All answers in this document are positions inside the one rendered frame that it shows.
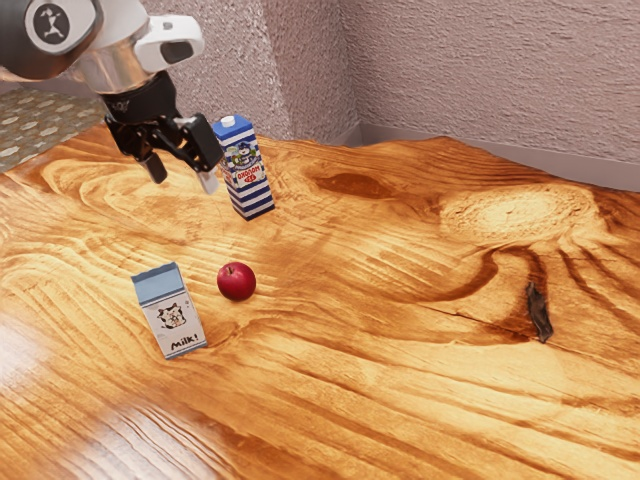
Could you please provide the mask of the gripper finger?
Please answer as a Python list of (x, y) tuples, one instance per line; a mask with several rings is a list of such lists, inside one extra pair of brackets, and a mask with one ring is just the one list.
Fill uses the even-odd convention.
[(224, 154), (206, 117), (197, 113), (189, 118), (176, 118), (178, 133), (183, 140), (176, 157), (183, 160), (197, 175), (205, 193), (219, 188), (217, 166)]
[(138, 164), (141, 165), (149, 177), (155, 184), (161, 184), (167, 178), (167, 171), (159, 156), (151, 151), (142, 155), (138, 159)]

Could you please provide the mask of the blue striped milk carton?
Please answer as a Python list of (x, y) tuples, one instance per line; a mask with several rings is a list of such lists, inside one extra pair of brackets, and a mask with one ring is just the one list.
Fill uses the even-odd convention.
[(275, 208), (253, 124), (241, 115), (228, 115), (212, 125), (224, 153), (223, 179), (234, 210), (245, 220)]

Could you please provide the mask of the red apple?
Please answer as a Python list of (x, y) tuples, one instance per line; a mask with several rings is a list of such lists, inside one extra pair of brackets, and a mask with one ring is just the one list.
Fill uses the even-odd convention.
[(220, 293), (232, 301), (249, 299), (257, 286), (254, 271), (241, 262), (229, 262), (223, 265), (218, 270), (216, 281)]

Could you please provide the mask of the pale blue milk carton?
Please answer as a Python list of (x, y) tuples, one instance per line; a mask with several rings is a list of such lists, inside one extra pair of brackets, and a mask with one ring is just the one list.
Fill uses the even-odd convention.
[(175, 262), (133, 275), (131, 280), (166, 360), (207, 345), (201, 320)]

